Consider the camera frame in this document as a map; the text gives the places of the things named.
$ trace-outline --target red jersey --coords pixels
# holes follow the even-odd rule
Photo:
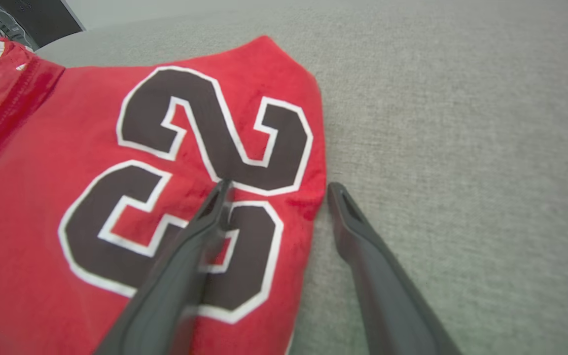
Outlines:
[[[192,353],[284,354],[325,191],[313,76],[267,37],[132,68],[0,42],[0,353],[92,352],[221,178]]]

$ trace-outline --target gray fabric surface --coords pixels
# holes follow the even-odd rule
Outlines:
[[[328,180],[349,188],[465,354],[568,354],[568,1],[199,14],[38,54],[154,65],[261,34],[317,77]],[[366,351],[324,206],[291,353]]]

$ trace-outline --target red fabric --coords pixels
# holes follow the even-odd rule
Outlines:
[[[313,76],[266,37],[171,65],[218,80],[251,159],[262,157],[268,140],[253,128],[263,96],[301,107],[313,133],[297,191],[235,195],[236,201],[267,201],[284,223],[268,299],[235,324],[198,317],[192,342],[198,355],[284,354],[325,191],[320,91]],[[66,70],[6,43],[0,58],[0,354],[90,353],[128,303],[74,274],[59,242],[66,211],[103,171],[138,160],[172,174],[151,212],[128,207],[113,228],[143,244],[164,214],[190,220],[214,187],[182,110],[172,120],[187,130],[175,161],[117,144],[122,101],[152,70]]]

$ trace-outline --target number 22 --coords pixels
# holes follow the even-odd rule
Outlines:
[[[262,196],[297,191],[313,133],[301,107],[262,97],[254,129],[269,135],[264,156],[248,158],[218,81],[182,67],[158,67],[124,99],[118,144],[160,159],[176,159],[185,128],[172,124],[183,107],[208,175]],[[59,225],[61,247],[73,273],[86,283],[133,296],[159,256],[187,221],[165,214],[148,245],[112,232],[127,206],[150,212],[172,175],[137,160],[121,162],[90,182]],[[267,201],[232,205],[232,230],[223,265],[210,268],[199,314],[235,323],[255,310],[271,288],[284,223]]]

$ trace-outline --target white outline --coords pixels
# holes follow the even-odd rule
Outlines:
[[[268,201],[234,202],[232,204],[232,210],[239,206],[256,206],[264,208],[275,224],[275,231],[273,231],[273,240],[271,241],[271,249],[269,250],[269,256],[266,261],[266,268],[264,269],[264,278],[262,279],[260,292],[232,311],[211,305],[199,306],[199,315],[229,324],[235,324],[237,321],[243,319],[243,317],[262,305],[262,303],[269,298],[271,285],[273,283],[273,276],[275,275],[275,266],[277,266],[278,256],[280,254],[280,245],[282,244],[282,232],[284,231],[284,223]]]
[[[223,258],[223,264],[208,265],[208,272],[210,274],[223,274],[227,272],[227,268],[229,267],[229,261],[232,260],[232,254],[234,254],[234,250],[236,248],[236,242],[238,241],[238,234],[240,231],[241,231],[240,229],[234,229],[233,231],[228,231],[225,233],[225,238],[226,239],[229,238],[229,245],[227,246],[227,250],[225,251],[225,258]]]
[[[290,333],[290,339],[288,340],[288,346],[286,346],[286,353],[284,355],[288,355],[290,353],[290,348],[293,346],[293,336],[295,335],[295,325],[293,324],[293,331]]]
[[[239,183],[239,182],[234,182],[234,186],[238,189],[243,190],[243,191],[256,193],[256,194],[262,195],[262,196],[275,196],[275,195],[281,195],[281,194],[284,194],[284,193],[290,193],[290,192],[294,192],[294,191],[299,190],[299,188],[302,184],[302,179],[304,177],[304,173],[306,172],[306,166],[308,164],[308,159],[311,155],[311,148],[313,147],[313,139],[314,139],[313,132],[311,131],[311,128],[308,124],[308,121],[306,119],[306,115],[304,114],[304,110],[301,107],[293,105],[291,103],[287,103],[286,101],[272,99],[271,97],[266,97],[266,96],[262,97],[262,101],[260,101],[260,106],[259,106],[259,109],[257,111],[257,116],[255,117],[255,124],[254,124],[253,128],[254,128],[254,130],[268,134],[269,138],[268,138],[268,141],[266,143],[266,150],[264,151],[264,155],[262,156],[262,159],[250,159],[247,156],[243,142],[241,142],[241,139],[238,135],[238,132],[236,131],[234,121],[232,120],[232,115],[229,111],[229,108],[227,106],[227,101],[225,100],[225,97],[223,96],[223,91],[221,90],[221,87],[220,87],[218,80],[212,78],[211,76],[207,76],[207,75],[203,74],[202,72],[199,72],[197,70],[193,70],[193,69],[190,69],[190,68],[183,68],[183,67],[176,67],[176,66],[157,67],[151,72],[151,74],[149,74],[146,78],[144,78],[144,80],[140,81],[140,83],[138,83],[135,86],[135,88],[133,88],[126,95],[126,97],[124,98],[124,101],[122,101],[122,106],[120,108],[120,115],[119,115],[119,118],[117,120],[117,126],[115,128],[115,132],[117,133],[117,143],[119,145],[128,146],[130,148],[135,148],[135,149],[139,149],[139,150],[142,150],[142,151],[146,151],[147,153],[151,153],[151,154],[155,155],[156,157],[160,157],[162,159],[174,161],[176,159],[178,149],[180,148],[181,143],[183,141],[183,137],[185,137],[186,130],[184,128],[180,128],[178,126],[173,125],[171,123],[171,120],[172,120],[172,117],[174,117],[174,114],[176,112],[176,106],[177,105],[183,106],[183,108],[185,109],[185,115],[187,115],[187,119],[188,119],[190,126],[192,128],[192,131],[194,132],[194,135],[196,137],[196,142],[197,142],[197,145],[198,145],[198,148],[199,148],[199,152],[201,153],[201,159],[203,159],[203,164],[205,165],[205,169],[207,169],[208,174],[210,175],[210,178],[212,179],[212,181],[219,182],[221,180],[220,177],[218,175],[216,175],[216,172],[214,171],[214,167],[212,166],[212,162],[210,161],[210,158],[207,154],[207,150],[205,149],[205,144],[203,143],[203,138],[201,137],[201,133],[198,129],[198,126],[196,125],[196,120],[194,119],[194,113],[192,112],[192,107],[190,106],[190,103],[188,103],[188,101],[185,101],[184,99],[180,99],[180,98],[177,98],[177,97],[171,98],[171,101],[169,103],[169,108],[168,108],[166,115],[164,116],[164,119],[163,119],[162,124],[161,124],[161,126],[168,128],[169,130],[175,131],[177,133],[177,136],[175,137],[174,141],[172,142],[170,152],[156,150],[156,149],[150,148],[148,146],[144,146],[143,144],[131,142],[131,141],[125,140],[124,137],[122,136],[122,123],[124,122],[124,114],[126,112],[126,107],[128,106],[128,103],[130,102],[133,94],[146,81],[151,79],[155,74],[157,74],[161,70],[176,70],[176,71],[182,71],[182,72],[189,72],[189,73],[195,74],[195,75],[197,75],[197,76],[199,76],[203,79],[206,79],[206,80],[208,80],[212,83],[212,86],[214,87],[214,91],[216,92],[216,99],[218,100],[218,105],[220,106],[221,112],[223,112],[223,117],[225,118],[225,124],[227,125],[227,130],[229,131],[230,136],[232,137],[232,140],[234,141],[234,145],[236,146],[236,149],[238,150],[238,153],[241,156],[243,163],[250,165],[250,166],[261,166],[261,167],[264,167],[264,168],[268,167],[269,162],[271,160],[271,154],[273,153],[273,147],[275,146],[275,140],[277,139],[278,130],[275,130],[274,128],[271,128],[271,127],[268,127],[268,126],[264,126],[264,124],[262,124],[262,120],[264,119],[264,113],[266,112],[266,106],[267,105],[273,105],[273,106],[283,107],[283,108],[286,108],[288,110],[291,110],[291,111],[297,113],[297,116],[299,117],[299,120],[302,123],[302,127],[304,128],[304,131],[306,132],[307,139],[306,139],[306,146],[304,146],[304,152],[302,153],[302,159],[300,160],[300,164],[297,167],[297,174],[295,175],[295,181],[293,182],[293,185],[285,186],[285,187],[277,188],[277,189],[272,189],[272,190],[259,189],[259,188],[255,188],[254,186],[242,184],[242,183]]]
[[[115,164],[114,166],[103,171],[100,175],[98,175],[92,180],[92,182],[86,187],[85,191],[83,191],[83,193],[67,209],[65,215],[63,215],[63,218],[61,218],[61,223],[59,224],[58,227],[58,236],[59,236],[59,241],[61,242],[61,248],[63,248],[63,254],[65,254],[65,259],[69,263],[71,271],[76,276],[81,278],[86,283],[97,286],[99,288],[110,290],[117,294],[121,294],[122,296],[132,297],[136,292],[136,288],[124,285],[122,283],[118,283],[117,281],[110,280],[102,276],[98,276],[96,274],[93,274],[92,272],[88,272],[87,270],[85,270],[85,268],[78,265],[76,263],[76,260],[72,256],[66,232],[67,223],[69,223],[72,214],[76,211],[77,207],[81,204],[81,202],[85,200],[86,196],[90,193],[93,186],[95,186],[104,176],[113,173],[114,171],[124,169],[128,166],[136,166],[138,168],[145,169],[147,171],[150,171],[151,173],[154,173],[155,175],[161,176],[161,179],[159,180],[159,182],[157,182],[157,185],[155,186],[152,193],[148,197],[146,203],[135,200],[128,196],[122,196],[119,202],[117,202],[117,205],[115,205],[115,208],[109,215],[108,219],[104,222],[104,225],[102,226],[101,231],[98,234],[98,238],[101,238],[102,240],[106,240],[115,245],[137,252],[142,255],[153,256],[156,252],[157,247],[159,246],[159,242],[161,241],[162,236],[164,235],[165,227],[167,227],[168,224],[174,224],[182,228],[185,227],[187,225],[186,220],[177,218],[169,214],[165,214],[162,217],[162,220],[157,225],[157,228],[155,229],[155,232],[153,234],[153,238],[148,243],[148,246],[144,246],[139,243],[135,243],[134,241],[127,240],[111,232],[111,229],[115,226],[115,223],[119,219],[120,215],[122,214],[126,206],[132,206],[144,212],[152,211],[158,197],[161,195],[162,191],[165,188],[165,185],[172,176],[171,173],[161,171],[144,162],[140,162],[137,160],[128,160],[126,162]]]

